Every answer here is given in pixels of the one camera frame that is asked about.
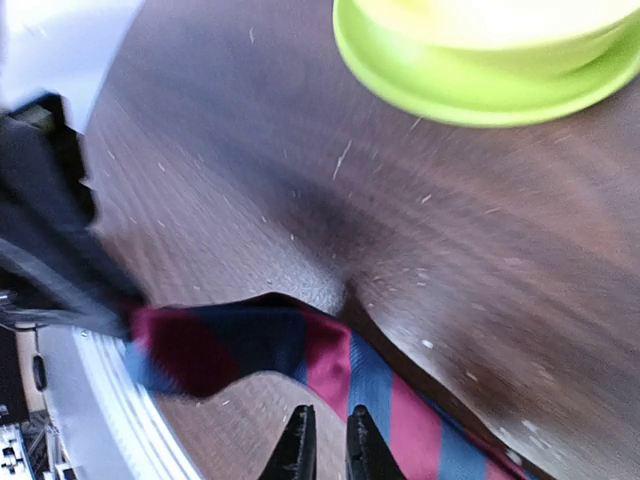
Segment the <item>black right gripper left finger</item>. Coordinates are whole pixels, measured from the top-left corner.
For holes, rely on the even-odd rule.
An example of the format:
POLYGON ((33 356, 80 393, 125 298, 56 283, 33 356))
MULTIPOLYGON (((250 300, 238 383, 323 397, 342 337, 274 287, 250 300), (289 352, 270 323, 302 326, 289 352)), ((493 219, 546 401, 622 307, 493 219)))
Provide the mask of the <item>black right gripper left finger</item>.
POLYGON ((262 472, 262 480, 315 479, 315 410, 312 405, 299 405, 292 412, 262 472))

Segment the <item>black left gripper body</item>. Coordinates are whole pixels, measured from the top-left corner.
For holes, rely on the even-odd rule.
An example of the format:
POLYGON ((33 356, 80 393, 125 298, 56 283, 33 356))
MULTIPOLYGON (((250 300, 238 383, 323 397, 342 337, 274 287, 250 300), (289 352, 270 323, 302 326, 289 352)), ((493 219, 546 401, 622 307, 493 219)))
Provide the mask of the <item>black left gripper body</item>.
POLYGON ((79 135, 62 97, 41 94, 1 113, 1 237, 69 277, 96 280, 96 213, 79 135))

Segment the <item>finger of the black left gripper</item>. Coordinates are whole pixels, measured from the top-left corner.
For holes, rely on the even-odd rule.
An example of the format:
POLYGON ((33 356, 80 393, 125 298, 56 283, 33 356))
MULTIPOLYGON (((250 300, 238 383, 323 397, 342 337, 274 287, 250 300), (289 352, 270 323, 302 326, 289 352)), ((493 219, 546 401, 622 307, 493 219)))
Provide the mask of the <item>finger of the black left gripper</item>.
POLYGON ((76 327, 127 340, 129 317, 144 305, 141 288, 91 226, 1 226, 3 327, 76 327))

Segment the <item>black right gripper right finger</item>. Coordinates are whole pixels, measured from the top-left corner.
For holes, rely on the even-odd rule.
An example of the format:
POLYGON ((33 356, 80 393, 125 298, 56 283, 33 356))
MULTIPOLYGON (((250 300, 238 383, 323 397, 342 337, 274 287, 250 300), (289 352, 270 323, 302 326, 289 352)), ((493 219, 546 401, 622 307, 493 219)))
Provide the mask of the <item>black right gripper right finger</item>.
POLYGON ((349 480, 406 479, 364 405, 347 419, 346 473, 349 480))

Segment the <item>red navy striped tie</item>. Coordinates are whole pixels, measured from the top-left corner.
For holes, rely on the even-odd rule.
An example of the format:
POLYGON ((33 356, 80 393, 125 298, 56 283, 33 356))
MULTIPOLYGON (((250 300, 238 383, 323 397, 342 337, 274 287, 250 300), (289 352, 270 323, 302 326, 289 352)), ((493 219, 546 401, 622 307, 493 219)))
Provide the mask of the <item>red navy striped tie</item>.
POLYGON ((293 297, 267 293, 130 315, 126 365, 145 388, 208 398, 276 372, 322 399, 347 425, 364 405, 406 479, 526 479, 515 454, 467 432, 401 378, 358 333, 293 297))

